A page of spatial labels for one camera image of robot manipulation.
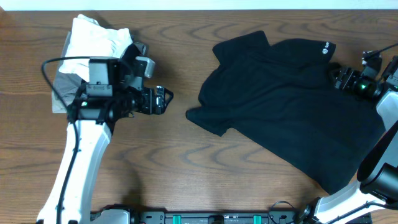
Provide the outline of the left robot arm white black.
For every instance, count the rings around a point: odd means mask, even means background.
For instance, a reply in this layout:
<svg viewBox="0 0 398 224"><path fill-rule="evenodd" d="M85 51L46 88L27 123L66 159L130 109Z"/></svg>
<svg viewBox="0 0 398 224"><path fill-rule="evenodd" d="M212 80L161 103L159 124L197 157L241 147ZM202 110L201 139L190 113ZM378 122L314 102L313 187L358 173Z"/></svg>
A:
<svg viewBox="0 0 398 224"><path fill-rule="evenodd" d="M118 205L92 213L91 199L116 122L135 112L163 114L174 97L162 86L144 87L154 67L153 60L140 56L132 62L112 57L88 59L89 79L65 107L65 152L37 223L139 223L130 209Z"/></svg>

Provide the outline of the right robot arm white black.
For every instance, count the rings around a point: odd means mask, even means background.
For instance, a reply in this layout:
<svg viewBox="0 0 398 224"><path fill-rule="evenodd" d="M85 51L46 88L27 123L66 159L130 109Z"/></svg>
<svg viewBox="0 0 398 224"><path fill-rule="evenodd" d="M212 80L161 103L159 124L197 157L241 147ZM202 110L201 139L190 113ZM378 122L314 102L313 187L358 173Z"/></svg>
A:
<svg viewBox="0 0 398 224"><path fill-rule="evenodd" d="M397 210L397 57L381 70L378 51L364 52L363 70L343 67L330 72L335 88L376 105L386 133L364 158L357 179L328 197L316 198L296 223L370 223L375 210Z"/></svg>

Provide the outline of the black t-shirt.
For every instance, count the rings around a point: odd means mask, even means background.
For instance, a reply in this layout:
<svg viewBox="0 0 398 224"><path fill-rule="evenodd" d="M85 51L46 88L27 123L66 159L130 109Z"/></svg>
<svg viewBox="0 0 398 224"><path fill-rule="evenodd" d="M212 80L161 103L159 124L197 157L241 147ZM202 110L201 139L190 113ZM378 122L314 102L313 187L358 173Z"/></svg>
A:
<svg viewBox="0 0 398 224"><path fill-rule="evenodd" d="M332 42L268 43L263 31L216 44L189 121L222 136L235 129L333 194L356 173L385 128L372 103L337 90Z"/></svg>

